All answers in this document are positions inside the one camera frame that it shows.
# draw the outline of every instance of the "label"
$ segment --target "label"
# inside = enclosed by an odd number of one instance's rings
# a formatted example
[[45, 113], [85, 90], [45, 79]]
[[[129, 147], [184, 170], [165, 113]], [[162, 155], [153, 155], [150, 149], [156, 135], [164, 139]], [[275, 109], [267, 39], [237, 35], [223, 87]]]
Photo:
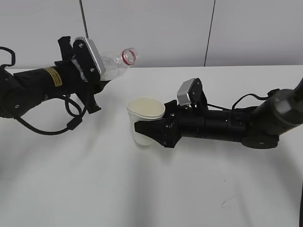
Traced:
[[49, 73], [49, 75], [51, 75], [51, 77], [53, 78], [53, 82], [55, 84], [55, 87], [60, 87], [63, 85], [62, 83], [62, 79], [59, 75], [59, 73], [54, 70], [53, 68], [45, 68], [45, 70]]

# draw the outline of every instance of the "plastic bottle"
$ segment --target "plastic bottle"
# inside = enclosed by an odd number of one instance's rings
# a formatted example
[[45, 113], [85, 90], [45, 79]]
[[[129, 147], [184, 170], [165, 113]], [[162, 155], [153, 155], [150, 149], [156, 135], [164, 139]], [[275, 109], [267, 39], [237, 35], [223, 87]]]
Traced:
[[110, 52], [103, 53], [101, 59], [106, 69], [104, 75], [101, 76], [101, 80], [107, 81], [123, 75], [130, 66], [138, 61], [139, 56], [134, 48], [128, 48], [119, 55]]

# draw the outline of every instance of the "black robotic arm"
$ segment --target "black robotic arm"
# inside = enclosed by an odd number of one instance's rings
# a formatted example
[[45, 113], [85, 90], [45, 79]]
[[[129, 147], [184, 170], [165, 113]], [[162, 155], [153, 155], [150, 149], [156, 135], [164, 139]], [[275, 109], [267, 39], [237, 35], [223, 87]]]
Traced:
[[[5, 68], [15, 65], [15, 53], [6, 47], [0, 47], [0, 50], [8, 51], [12, 56], [11, 64], [0, 66], [0, 117], [14, 118], [39, 134], [58, 135], [75, 129], [86, 112], [91, 114], [101, 109], [94, 94], [101, 92], [109, 81], [100, 81], [106, 69], [98, 50], [88, 38], [76, 38], [73, 47], [70, 40], [69, 36], [58, 40], [62, 61], [56, 61], [55, 66], [14, 75]], [[83, 110], [70, 99], [71, 94], [79, 97], [84, 105]], [[21, 118], [31, 108], [53, 98], [64, 100], [67, 112], [73, 117], [63, 130], [42, 131]], [[76, 107], [79, 114], [71, 112], [70, 104]]]
[[[303, 80], [294, 89], [275, 89], [260, 106], [236, 109], [207, 103], [200, 79], [184, 82], [178, 91], [178, 102], [165, 104], [163, 119], [136, 122], [135, 131], [161, 145], [173, 148], [181, 137], [240, 142], [257, 149], [275, 148], [279, 136], [303, 123]], [[209, 110], [208, 106], [222, 110]]]

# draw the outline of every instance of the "paper cup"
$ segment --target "paper cup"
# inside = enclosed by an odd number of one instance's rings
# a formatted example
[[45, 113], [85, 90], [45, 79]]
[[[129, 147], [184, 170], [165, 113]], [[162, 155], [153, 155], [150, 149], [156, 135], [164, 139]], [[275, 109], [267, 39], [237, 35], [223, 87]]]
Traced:
[[153, 139], [137, 133], [134, 130], [134, 124], [138, 121], [155, 121], [161, 119], [165, 113], [165, 105], [153, 98], [139, 97], [127, 104], [127, 111], [131, 121], [134, 140], [144, 146], [151, 145], [155, 142]]

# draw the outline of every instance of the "white table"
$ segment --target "white table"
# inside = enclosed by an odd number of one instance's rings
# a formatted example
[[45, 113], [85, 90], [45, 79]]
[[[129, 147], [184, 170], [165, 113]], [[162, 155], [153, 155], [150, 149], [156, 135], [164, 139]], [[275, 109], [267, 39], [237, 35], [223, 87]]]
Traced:
[[[41, 136], [1, 119], [0, 226], [296, 227], [303, 126], [271, 150], [192, 138], [141, 148], [125, 107], [137, 96], [176, 99], [194, 77], [209, 103], [231, 107], [247, 93], [294, 88], [302, 75], [303, 66], [130, 69], [96, 95], [102, 111], [74, 131]], [[248, 97], [239, 106], [259, 103]], [[70, 116], [53, 100], [24, 118], [59, 130]]]

